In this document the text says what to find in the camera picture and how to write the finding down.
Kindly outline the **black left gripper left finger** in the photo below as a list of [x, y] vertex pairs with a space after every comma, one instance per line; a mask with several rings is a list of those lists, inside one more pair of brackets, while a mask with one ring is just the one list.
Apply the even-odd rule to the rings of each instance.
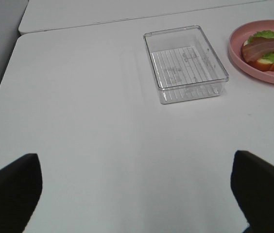
[[35, 153], [0, 170], [0, 233], [25, 230], [42, 193], [42, 172]]

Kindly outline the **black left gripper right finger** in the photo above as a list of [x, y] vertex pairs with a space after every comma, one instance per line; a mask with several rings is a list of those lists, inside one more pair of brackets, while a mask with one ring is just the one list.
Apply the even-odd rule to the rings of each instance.
[[246, 233], [274, 233], [274, 166], [249, 151], [234, 155], [232, 193], [249, 226]]

